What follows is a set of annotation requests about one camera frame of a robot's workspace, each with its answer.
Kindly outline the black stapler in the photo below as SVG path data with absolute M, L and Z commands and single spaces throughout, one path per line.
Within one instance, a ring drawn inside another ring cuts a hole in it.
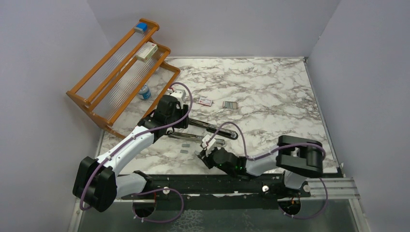
M 206 129 L 207 132 L 211 132 L 211 133 L 215 133 L 217 131 L 217 129 L 219 128 L 217 125 L 213 125 L 213 124 L 203 122 L 203 121 L 200 121 L 200 120 L 196 120 L 196 119 L 193 119 L 193 118 L 189 119 L 189 123 L 190 123 L 190 125 L 197 126 L 197 127 L 200 127 L 200 128 L 204 128 L 204 129 Z M 229 130 L 229 129 L 220 129 L 217 132 L 217 135 L 222 136 L 224 138 L 232 139 L 232 140 L 236 140 L 238 138 L 237 132 L 235 132 L 233 130 Z

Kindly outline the red white staple box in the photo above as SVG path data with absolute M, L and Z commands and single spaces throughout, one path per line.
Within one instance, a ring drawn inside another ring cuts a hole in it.
M 198 100 L 198 103 L 201 105 L 205 105 L 205 106 L 212 106 L 213 101 L 210 99 L 200 97 Z

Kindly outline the silver staple strip tray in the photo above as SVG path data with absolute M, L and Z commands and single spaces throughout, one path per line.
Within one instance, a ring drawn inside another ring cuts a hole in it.
M 224 101 L 222 107 L 224 109 L 238 109 L 238 103 L 234 101 Z

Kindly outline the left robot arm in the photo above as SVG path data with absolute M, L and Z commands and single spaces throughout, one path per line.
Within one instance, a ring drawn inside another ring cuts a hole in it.
M 150 147 L 170 129 L 186 129 L 189 106 L 184 104 L 186 92 L 175 90 L 163 95 L 155 110 L 144 117 L 131 133 L 103 155 L 85 157 L 79 165 L 73 195 L 99 212 L 110 207 L 115 199 L 130 194 L 147 198 L 152 185 L 141 171 L 122 175 L 122 169 L 141 151 Z

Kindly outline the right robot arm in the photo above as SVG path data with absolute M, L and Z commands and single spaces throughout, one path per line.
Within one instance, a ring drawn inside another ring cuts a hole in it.
M 216 140 L 205 139 L 195 150 L 195 155 L 209 169 L 214 167 L 227 175 L 243 180 L 255 179 L 267 171 L 282 168 L 284 180 L 279 191 L 286 197 L 292 196 L 303 187 L 307 178 L 321 178 L 326 152 L 318 141 L 282 135 L 270 151 L 256 157 L 237 156 L 225 148 L 217 148 Z

